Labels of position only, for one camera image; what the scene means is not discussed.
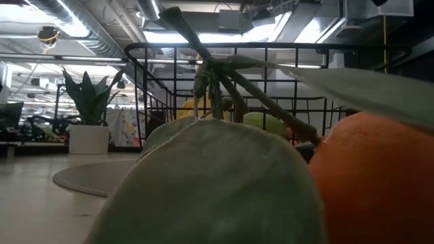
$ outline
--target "ceiling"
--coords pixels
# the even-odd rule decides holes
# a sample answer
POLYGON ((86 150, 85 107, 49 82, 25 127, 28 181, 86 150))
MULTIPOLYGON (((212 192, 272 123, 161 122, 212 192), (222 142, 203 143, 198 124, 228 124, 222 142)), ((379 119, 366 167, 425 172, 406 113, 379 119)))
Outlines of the ceiling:
MULTIPOLYGON (((66 2, 72 2, 74 0, 59 0, 66 2)), ((88 45, 83 44, 84 39, 76 39, 77 36, 72 34, 77 33, 79 27, 75 27, 73 30, 65 31, 68 27, 64 23, 59 23, 58 20, 52 16, 48 16, 41 11, 36 11, 28 2, 35 2, 31 0, 12 1, 15 4, 10 4, 11 1, 0 0, 0 7, 2 9, 0 13, 0 24, 2 29, 0 31, 0 52, 11 54, 47 54, 54 56, 96 56, 95 52, 88 45), (60 37, 53 46, 43 44, 38 40, 37 33, 43 26, 53 26, 61 30, 60 37)), ((323 1, 265 1, 265 0, 229 0, 227 2, 221 1, 161 1, 162 6, 172 7, 179 6, 182 11, 186 12, 185 16, 187 21, 191 23, 202 22, 202 26, 207 21, 215 21, 215 18, 219 17, 220 10, 243 10, 242 13, 242 25, 240 27, 241 33, 239 35, 243 41, 275 41, 275 42, 299 42, 299 43, 315 43, 322 37, 323 43, 364 43, 373 42, 381 38, 382 24, 378 22, 378 17, 372 16, 367 18, 354 17, 353 20, 360 25, 368 26, 363 31, 354 35, 349 35, 345 38, 336 37, 336 33, 340 30, 341 26, 336 25, 339 20, 344 17, 347 19, 346 12, 341 11, 341 8, 337 0, 323 0, 323 1), (258 13, 258 10, 269 8, 270 12, 275 19, 275 23, 267 28, 254 28, 252 20, 258 13), (202 15, 202 19, 194 19, 194 16, 202 15)), ((139 11, 137 0, 79 0, 79 2, 72 3, 74 7, 82 9, 79 13, 78 20, 86 25, 90 23, 92 30, 97 30, 97 35, 106 37, 106 42, 116 50, 122 50, 126 45, 134 42, 153 41, 149 34, 144 35, 143 28, 148 32, 153 32, 153 28, 156 27, 155 23, 144 21, 143 14, 139 11)), ((392 23, 393 28, 397 28, 398 24, 392 23)), ((176 37, 171 36, 166 38, 164 42, 173 42, 176 37)), ((215 42, 217 37, 213 36, 211 41, 215 42)), ((223 41, 227 42, 229 36, 225 36, 223 41)), ((233 54, 233 49, 230 48, 214 48, 210 50, 213 56, 221 58, 233 54)), ((143 57, 143 51, 134 51, 133 54, 137 57, 143 57)), ((243 54, 257 59, 264 58, 263 49, 240 49, 238 54, 243 54)), ((153 58, 170 58, 167 54, 167 50, 153 49, 150 52, 153 58)), ((180 49, 178 59, 195 59, 196 53, 190 49, 180 49)), ((295 51, 293 49, 270 49, 268 53, 268 59, 270 61, 293 64, 295 63, 295 51)), ((40 80, 50 80, 53 84, 62 83, 62 67, 75 78, 76 82, 81 81, 81 75, 84 71, 90 74, 91 79, 94 82, 98 82, 106 75, 113 77, 113 75, 120 68, 125 67, 125 63, 119 62, 108 64, 104 62, 58 62, 52 61, 40 61, 36 59, 20 60, 15 58, 0 58, 3 65, 7 65, 12 72, 12 86, 10 102, 25 101, 25 109, 29 114, 41 113, 38 108, 44 107, 44 113, 47 116, 52 116, 54 109, 54 102, 56 100, 56 85, 48 85, 45 87, 37 87, 31 85, 30 80, 32 78, 40 78, 40 80), (35 98, 29 98, 28 94, 35 94, 35 98)), ((315 50, 301 49, 299 52, 299 64, 311 65, 311 68, 315 68, 323 63, 323 55, 319 54, 315 50)), ((160 78, 172 78, 173 64, 154 64, 149 67, 149 70, 160 78)), ((195 66, 192 65, 180 65, 178 66, 178 78, 193 78, 195 73, 195 66)), ((252 68, 243 70, 243 74, 251 79, 263 79, 265 73, 260 68, 252 68)), ((134 85, 132 83, 131 73, 125 76, 125 89, 122 89, 118 98, 112 101, 112 106, 124 105, 125 107, 134 105, 134 85)), ((282 74, 276 73, 273 70, 269 70, 267 73, 268 79, 284 79, 282 74)), ((165 81, 165 85, 169 89, 173 89, 173 81, 165 81)), ((284 85, 282 83, 268 84, 268 92, 273 95, 291 94, 293 91, 293 85, 288 83, 284 85)), ((185 81, 180 83, 178 89, 191 89, 193 82, 185 81)), ((150 87, 151 92, 156 96, 160 94, 157 87, 150 87)), ((306 95, 309 95, 309 89, 306 87, 306 95)), ((60 114, 76 114, 77 111, 73 106, 73 101, 64 93, 60 97, 60 114)))

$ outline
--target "wire grid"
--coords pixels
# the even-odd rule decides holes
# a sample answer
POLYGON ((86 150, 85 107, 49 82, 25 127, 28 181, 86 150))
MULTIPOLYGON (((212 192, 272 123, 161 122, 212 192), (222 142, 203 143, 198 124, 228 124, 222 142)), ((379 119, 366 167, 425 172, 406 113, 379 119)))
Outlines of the wire grid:
MULTIPOLYGON (((405 58, 407 58, 411 54, 411 49, 404 46, 393 46, 393 45, 347 45, 347 44, 313 44, 313 43, 212 43, 212 44, 206 44, 205 45, 208 48, 232 48, 234 51, 234 54, 237 53, 237 50, 239 48, 256 48, 256 49, 264 49, 264 60, 268 60, 268 51, 269 49, 295 49, 295 66, 298 66, 299 63, 299 50, 300 49, 314 49, 317 50, 317 53, 320 53, 323 55, 323 64, 321 65, 321 68, 329 68, 329 60, 330 60, 330 50, 340 50, 344 52, 354 52, 354 63, 355 67, 358 67, 361 55, 364 52, 370 52, 370 51, 381 51, 387 53, 387 60, 390 60, 386 64, 379 64, 374 68, 374 70, 389 70, 392 67, 392 64, 399 62, 405 58)), ((170 121, 172 119, 176 119, 176 112, 178 110, 191 110, 191 108, 179 108, 177 104, 177 99, 179 98, 185 98, 187 101, 188 98, 192 98, 192 90, 191 89, 177 89, 177 82, 179 81, 193 81, 193 79, 179 79, 177 78, 177 65, 183 63, 183 64, 192 64, 192 65, 198 65, 198 62, 196 60, 177 60, 177 53, 178 48, 186 48, 189 47, 187 43, 133 43, 129 44, 125 48, 125 54, 127 57, 134 63, 135 67, 135 74, 136 77, 134 77, 134 83, 135 83, 135 93, 136 93, 136 112, 137 112, 137 122, 138 122, 138 131, 140 131, 140 120, 139 115, 144 115, 144 126, 145 126, 145 135, 140 134, 139 132, 139 142, 140 146, 142 146, 142 140, 146 140, 149 136, 149 130, 148 130, 148 118, 150 119, 156 119, 162 123, 165 123, 167 121, 170 121), (149 58, 149 49, 153 48, 174 48, 174 58, 173 60, 160 60, 161 63, 170 63, 174 64, 173 68, 173 78, 158 78, 154 76, 151 72, 149 72, 144 67, 148 66, 148 63, 150 63, 149 58), (143 58, 137 58, 131 54, 132 50, 137 49, 144 49, 144 57, 143 58), (137 71, 138 69, 142 69, 145 72, 143 72, 143 85, 140 87, 138 85, 138 79, 137 79, 137 71), (148 93, 148 81, 154 81, 164 92, 165 92, 165 101, 161 101, 154 97, 153 95, 150 95, 148 93), (174 86, 173 89, 167 88, 167 86, 164 85, 162 81, 173 81, 174 86), (141 91, 144 96, 144 101, 149 101, 149 105, 144 105, 144 111, 140 111, 138 109, 139 101, 138 101, 138 92, 141 91), (157 118, 149 113, 151 111, 163 111, 165 114, 165 119, 157 118)), ((158 63, 159 61, 155 58, 152 58, 152 63, 158 63)), ((334 106, 334 101, 331 101, 331 107, 328 106, 328 100, 324 97, 300 97, 298 96, 298 83, 296 79, 268 79, 267 78, 267 67, 264 67, 264 73, 265 76, 263 79, 250 79, 252 82, 263 82, 264 83, 264 89, 263 92, 267 94, 267 82, 288 82, 288 83, 294 83, 294 93, 290 96, 270 96, 271 99, 279 103, 279 101, 283 100, 290 100, 291 101, 291 109, 286 109, 289 113, 292 113, 293 116, 297 116, 300 114, 307 115, 307 122, 311 123, 311 113, 322 113, 322 126, 320 128, 321 134, 324 136, 326 134, 326 130, 329 130, 333 124, 332 121, 334 118, 337 118, 337 121, 341 119, 342 113, 346 113, 347 109, 343 106, 334 106), (323 102, 323 108, 322 109, 311 109, 309 108, 309 102, 313 100, 321 100, 323 102), (300 104, 301 102, 305 102, 307 109, 299 109, 297 108, 297 104, 300 104)), ((246 103, 249 106, 249 101, 255 100, 253 96, 243 96, 246 103)), ((207 110, 210 110, 210 108, 207 108, 206 104, 206 97, 203 99, 203 113, 207 110)), ((233 108, 229 110, 231 113, 231 120, 233 119, 233 108)), ((262 112, 264 119, 263 119, 263 129, 266 127, 266 120, 265 115, 266 113, 269 113, 269 109, 261 106, 261 107, 255 107, 255 106, 249 106, 249 112, 262 112)), ((297 141, 296 135, 293 136, 293 138, 290 138, 292 140, 292 143, 295 143, 297 141)))

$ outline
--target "beige rug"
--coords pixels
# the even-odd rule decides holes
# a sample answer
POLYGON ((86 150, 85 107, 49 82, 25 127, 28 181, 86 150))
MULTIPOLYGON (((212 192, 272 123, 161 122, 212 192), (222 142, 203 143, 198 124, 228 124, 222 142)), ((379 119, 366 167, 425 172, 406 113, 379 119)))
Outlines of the beige rug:
POLYGON ((95 163, 63 169, 53 176, 60 187, 98 197, 110 196, 136 161, 95 163))

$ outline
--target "fruit basket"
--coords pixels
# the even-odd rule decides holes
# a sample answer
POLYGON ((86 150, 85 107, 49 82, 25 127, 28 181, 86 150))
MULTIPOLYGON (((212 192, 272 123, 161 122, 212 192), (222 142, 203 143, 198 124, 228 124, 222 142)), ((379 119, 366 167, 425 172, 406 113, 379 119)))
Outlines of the fruit basket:
MULTIPOLYGON (((285 54, 289 55, 288 58, 292 62, 285 62, 283 65, 301 68, 342 68, 345 66, 390 71, 395 63, 411 54, 410 48, 394 45, 208 43, 205 46, 212 53, 215 51, 214 53, 242 54, 244 56, 250 56, 254 53, 253 58, 271 62, 279 62, 279 57, 285 54), (308 58, 304 58, 305 56, 314 57, 314 61, 307 62, 308 58), (389 60, 389 62, 384 63, 383 58, 389 60)), ((193 99, 194 70, 197 71, 202 61, 200 59, 187 59, 183 54, 193 52, 195 51, 190 48, 188 43, 132 43, 125 48, 125 54, 133 62, 135 69, 143 70, 145 71, 143 74, 146 74, 140 78, 140 80, 143 80, 143 84, 141 84, 138 77, 134 77, 136 118, 139 119, 140 115, 145 116, 144 125, 141 125, 138 121, 138 131, 140 131, 140 126, 146 128, 145 134, 139 135, 140 146, 142 146, 142 140, 147 139, 152 132, 154 124, 179 119, 180 115, 192 112, 193 106, 189 106, 188 101, 193 99), (172 57, 157 56, 157 58, 150 58, 150 53, 158 49, 171 49, 175 55, 172 57), (159 75, 154 75, 149 69, 145 68, 151 64, 163 66, 165 76, 159 77, 159 75), (183 74, 186 70, 191 74, 190 77, 183 74)), ((317 131, 323 136, 328 133, 337 121, 347 116, 347 114, 353 113, 351 108, 341 106, 336 101, 309 92, 306 93, 306 87, 303 83, 292 77, 279 76, 272 68, 255 68, 254 72, 261 75, 249 77, 251 82, 255 83, 286 111, 316 127, 317 131)), ((273 114, 253 96, 243 94, 242 91, 240 93, 248 105, 249 112, 260 112, 264 115, 260 121, 262 128, 266 129, 267 119, 265 119, 265 114, 273 114)), ((201 101, 203 102, 200 102, 199 110, 204 115, 211 110, 210 101, 206 97, 201 101)), ((234 110, 230 108, 228 113, 228 120, 232 121, 234 110)), ((291 132, 288 132, 288 136, 288 139, 293 144, 297 143, 297 137, 291 138, 291 132)))

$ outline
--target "orange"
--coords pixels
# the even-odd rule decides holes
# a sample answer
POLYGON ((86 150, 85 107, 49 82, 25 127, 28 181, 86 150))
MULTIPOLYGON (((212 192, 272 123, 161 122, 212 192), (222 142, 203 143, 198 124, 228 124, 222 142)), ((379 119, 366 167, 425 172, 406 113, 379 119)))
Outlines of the orange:
POLYGON ((433 136, 357 113, 332 128, 309 168, 330 244, 433 242, 433 136))

